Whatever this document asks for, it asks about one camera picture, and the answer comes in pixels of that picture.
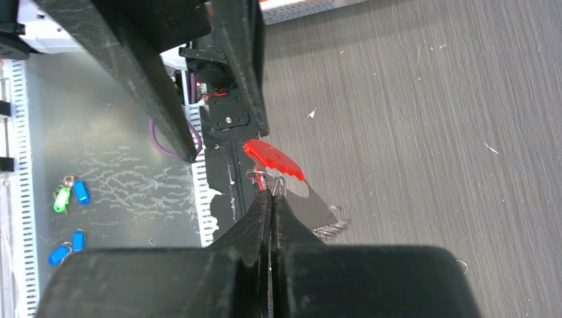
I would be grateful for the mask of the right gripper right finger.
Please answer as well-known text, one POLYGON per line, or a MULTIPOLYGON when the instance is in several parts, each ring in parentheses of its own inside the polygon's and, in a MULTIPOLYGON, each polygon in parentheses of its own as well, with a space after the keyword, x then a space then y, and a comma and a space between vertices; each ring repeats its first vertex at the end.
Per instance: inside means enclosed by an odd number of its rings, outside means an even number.
POLYGON ((275 317, 480 317, 457 259, 427 245, 330 245, 274 197, 275 317))

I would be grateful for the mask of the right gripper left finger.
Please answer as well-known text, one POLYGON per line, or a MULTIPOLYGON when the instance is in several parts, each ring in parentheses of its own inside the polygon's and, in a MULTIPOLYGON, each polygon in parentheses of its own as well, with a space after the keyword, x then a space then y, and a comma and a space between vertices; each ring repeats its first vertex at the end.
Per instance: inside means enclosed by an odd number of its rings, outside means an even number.
POLYGON ((267 317, 272 194, 205 248, 86 249, 53 275, 37 317, 267 317))

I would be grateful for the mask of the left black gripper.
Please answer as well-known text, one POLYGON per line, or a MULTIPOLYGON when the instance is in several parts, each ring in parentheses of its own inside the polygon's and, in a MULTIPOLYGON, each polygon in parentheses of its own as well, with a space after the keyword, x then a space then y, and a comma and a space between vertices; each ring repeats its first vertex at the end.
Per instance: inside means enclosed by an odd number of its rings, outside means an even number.
POLYGON ((270 134, 262 93, 265 23, 258 1, 46 0, 37 5, 121 84, 184 161, 195 161, 196 147, 159 53, 211 30, 258 135, 270 134))

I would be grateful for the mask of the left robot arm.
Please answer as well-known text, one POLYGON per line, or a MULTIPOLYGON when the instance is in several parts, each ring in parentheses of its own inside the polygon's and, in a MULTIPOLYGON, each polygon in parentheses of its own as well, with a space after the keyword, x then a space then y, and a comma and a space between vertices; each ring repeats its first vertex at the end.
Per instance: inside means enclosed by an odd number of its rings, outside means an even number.
POLYGON ((196 146, 166 72, 236 89, 260 136, 265 23, 258 1, 2 1, 1 57, 84 50, 154 121, 180 158, 196 146))

